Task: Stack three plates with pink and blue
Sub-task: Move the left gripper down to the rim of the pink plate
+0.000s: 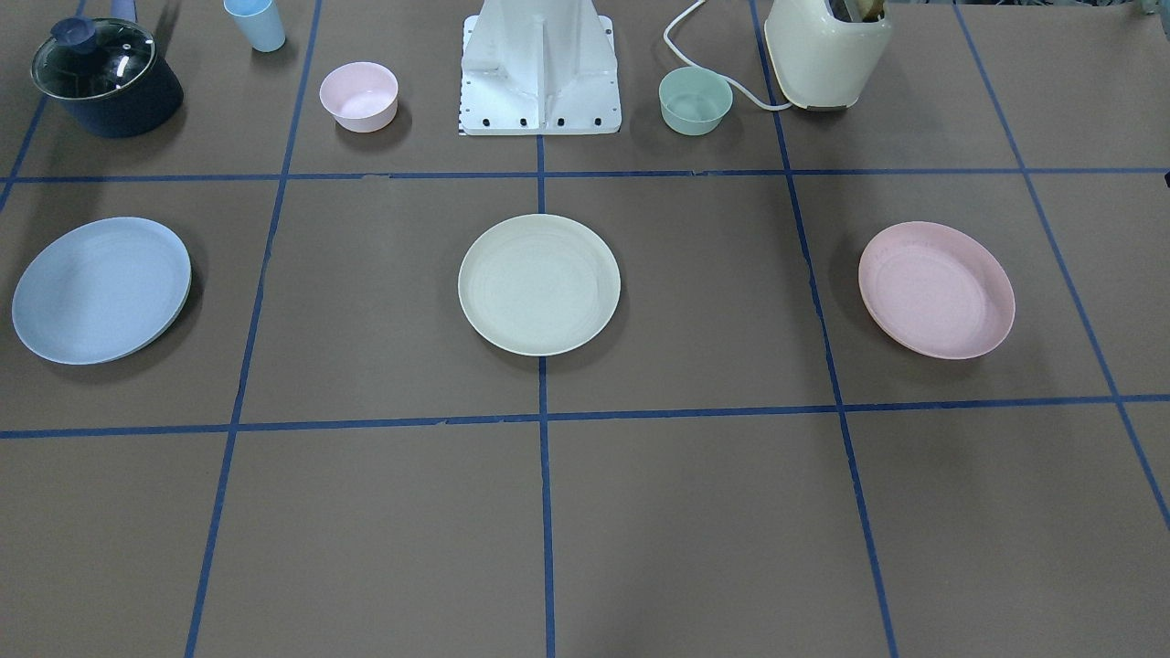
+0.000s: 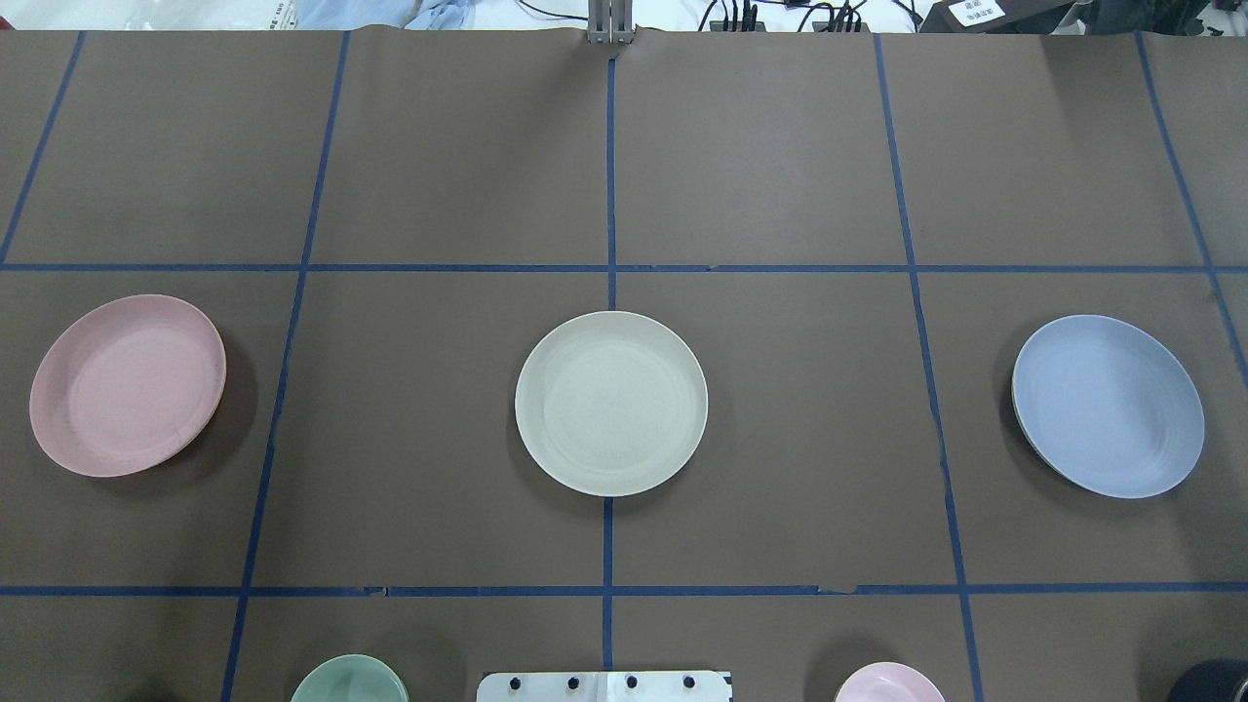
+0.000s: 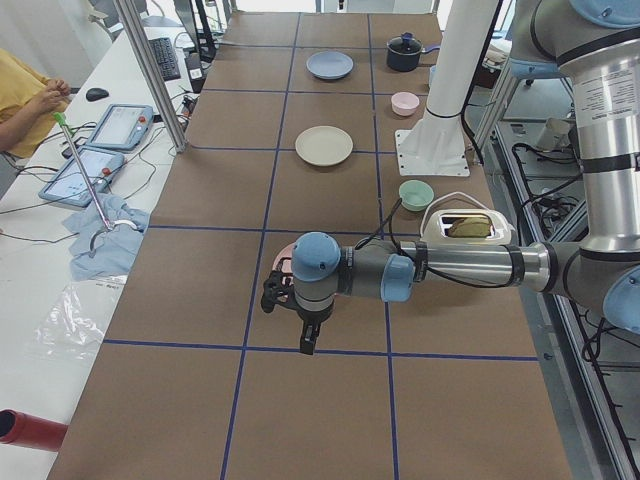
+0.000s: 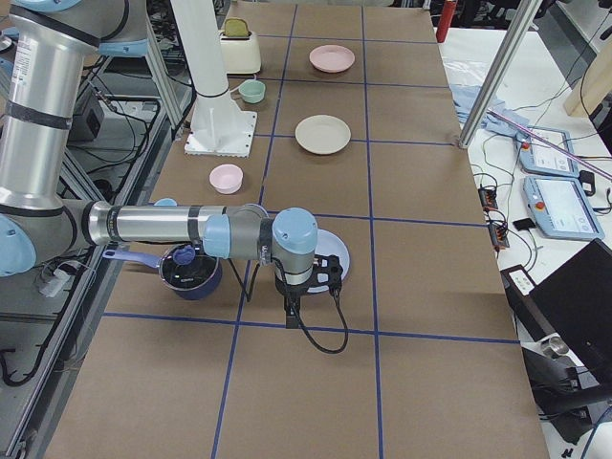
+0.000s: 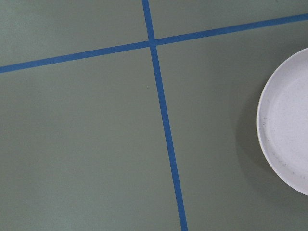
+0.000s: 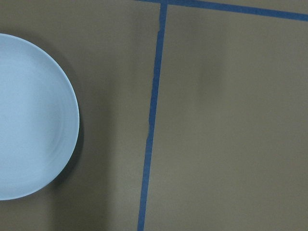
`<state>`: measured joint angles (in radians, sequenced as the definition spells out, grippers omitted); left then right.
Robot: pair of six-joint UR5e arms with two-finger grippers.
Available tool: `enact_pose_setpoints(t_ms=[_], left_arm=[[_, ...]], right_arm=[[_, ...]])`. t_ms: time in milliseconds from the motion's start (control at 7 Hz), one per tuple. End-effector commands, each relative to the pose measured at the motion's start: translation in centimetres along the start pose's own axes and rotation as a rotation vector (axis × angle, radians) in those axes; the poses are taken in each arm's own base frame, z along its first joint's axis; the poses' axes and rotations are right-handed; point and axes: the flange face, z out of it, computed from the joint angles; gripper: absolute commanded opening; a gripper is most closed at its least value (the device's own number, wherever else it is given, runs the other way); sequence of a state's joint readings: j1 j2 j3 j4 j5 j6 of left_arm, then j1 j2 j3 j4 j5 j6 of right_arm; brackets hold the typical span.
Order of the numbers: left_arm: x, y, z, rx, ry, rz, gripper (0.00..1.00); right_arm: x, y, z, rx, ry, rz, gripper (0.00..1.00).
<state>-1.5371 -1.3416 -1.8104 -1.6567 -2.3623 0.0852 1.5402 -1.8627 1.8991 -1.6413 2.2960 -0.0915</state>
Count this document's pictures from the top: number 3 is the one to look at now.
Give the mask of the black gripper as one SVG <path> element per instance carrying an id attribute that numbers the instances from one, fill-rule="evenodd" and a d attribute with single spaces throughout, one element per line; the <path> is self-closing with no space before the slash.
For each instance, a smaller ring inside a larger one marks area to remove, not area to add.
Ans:
<path id="1" fill-rule="evenodd" d="M 298 299 L 291 268 L 284 267 L 285 263 L 290 261 L 290 258 L 281 258 L 276 261 L 263 283 L 260 306 L 265 313 L 271 313 L 276 306 L 295 311 L 304 323 L 299 340 L 299 351 L 305 355 L 313 355 L 320 334 L 320 325 L 333 313 L 334 300 L 309 303 L 304 298 Z"/>

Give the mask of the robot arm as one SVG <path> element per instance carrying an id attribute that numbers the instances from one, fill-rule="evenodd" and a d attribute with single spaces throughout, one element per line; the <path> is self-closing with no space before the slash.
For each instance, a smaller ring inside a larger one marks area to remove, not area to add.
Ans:
<path id="1" fill-rule="evenodd" d="M 517 246 L 497 211 L 425 210 L 415 242 L 377 234 L 353 246 L 309 232 L 275 262 L 261 307 L 298 314 L 312 354 L 337 296 L 403 302 L 437 277 L 475 288 L 525 285 L 566 297 L 612 325 L 639 329 L 639 5 L 635 1 L 521 1 L 511 61 L 522 78 L 572 82 L 588 214 L 579 242 Z"/>

